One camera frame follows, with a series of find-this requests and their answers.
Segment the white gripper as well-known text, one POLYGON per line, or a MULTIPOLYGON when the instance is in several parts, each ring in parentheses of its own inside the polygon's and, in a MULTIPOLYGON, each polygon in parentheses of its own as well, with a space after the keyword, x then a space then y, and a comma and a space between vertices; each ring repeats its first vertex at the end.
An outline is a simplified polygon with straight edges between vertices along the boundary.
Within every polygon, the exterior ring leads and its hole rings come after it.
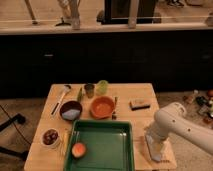
POLYGON ((168 132, 156 123, 151 123, 147 127, 146 134, 150 134, 154 138, 166 138, 166 140, 168 138, 168 132))

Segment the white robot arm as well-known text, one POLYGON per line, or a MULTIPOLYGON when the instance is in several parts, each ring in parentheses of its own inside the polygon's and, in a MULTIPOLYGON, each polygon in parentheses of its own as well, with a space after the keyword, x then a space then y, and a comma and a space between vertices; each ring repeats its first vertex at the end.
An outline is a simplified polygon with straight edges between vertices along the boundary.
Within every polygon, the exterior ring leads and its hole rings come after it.
POLYGON ((213 130, 196 125, 184 118, 185 107, 179 102, 173 102, 160 108, 154 114, 154 120, 149 125, 145 139, 150 157, 161 161, 164 152, 164 142, 170 133, 185 138, 192 144, 213 155, 213 130))

